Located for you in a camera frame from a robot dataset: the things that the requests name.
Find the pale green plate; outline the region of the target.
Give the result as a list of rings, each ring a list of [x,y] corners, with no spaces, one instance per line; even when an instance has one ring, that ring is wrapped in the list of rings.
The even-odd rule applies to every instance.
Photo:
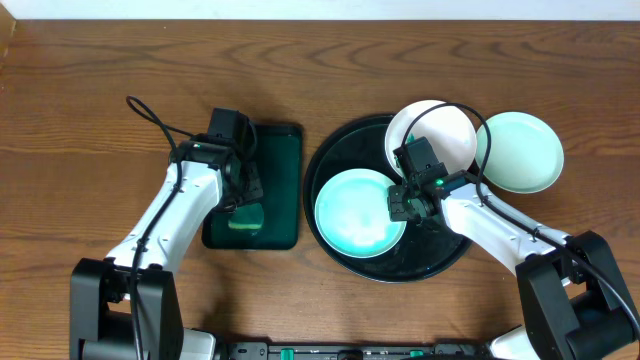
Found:
[[[524,112],[503,112],[486,121],[491,135],[484,178],[514,193],[537,193],[560,177],[564,150],[555,131],[541,119]],[[476,162],[480,166],[488,146],[486,128],[476,133]]]
[[[322,239],[351,258],[373,258],[391,250],[407,223],[392,221],[386,175],[363,168],[349,169],[329,179],[319,191],[314,220]]]

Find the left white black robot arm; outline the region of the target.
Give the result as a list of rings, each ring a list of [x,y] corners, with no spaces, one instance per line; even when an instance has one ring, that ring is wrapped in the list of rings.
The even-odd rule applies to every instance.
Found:
[[[72,359],[212,359],[216,338],[184,327],[175,275],[213,211],[262,195],[257,165],[232,147],[185,141],[136,226],[102,260],[70,279]]]

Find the pale green plate front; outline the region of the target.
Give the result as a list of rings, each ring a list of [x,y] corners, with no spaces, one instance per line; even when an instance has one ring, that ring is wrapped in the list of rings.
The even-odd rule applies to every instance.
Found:
[[[329,179],[319,191],[314,220],[322,239],[351,258],[373,258],[391,250],[407,223],[392,221],[386,175],[363,168],[349,169]]]

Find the green scrubbing sponge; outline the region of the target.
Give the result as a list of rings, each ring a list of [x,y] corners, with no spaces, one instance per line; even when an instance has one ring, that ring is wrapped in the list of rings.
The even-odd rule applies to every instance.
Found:
[[[237,231],[257,231],[264,225],[264,210],[260,203],[252,203],[236,209],[227,224]]]

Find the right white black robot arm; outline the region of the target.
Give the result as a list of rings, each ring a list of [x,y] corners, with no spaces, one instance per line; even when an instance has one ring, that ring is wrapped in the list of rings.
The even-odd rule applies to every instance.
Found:
[[[469,239],[517,279],[524,323],[488,344],[497,359],[602,359],[638,341],[639,315],[608,243],[547,227],[464,171],[392,185],[394,221]]]

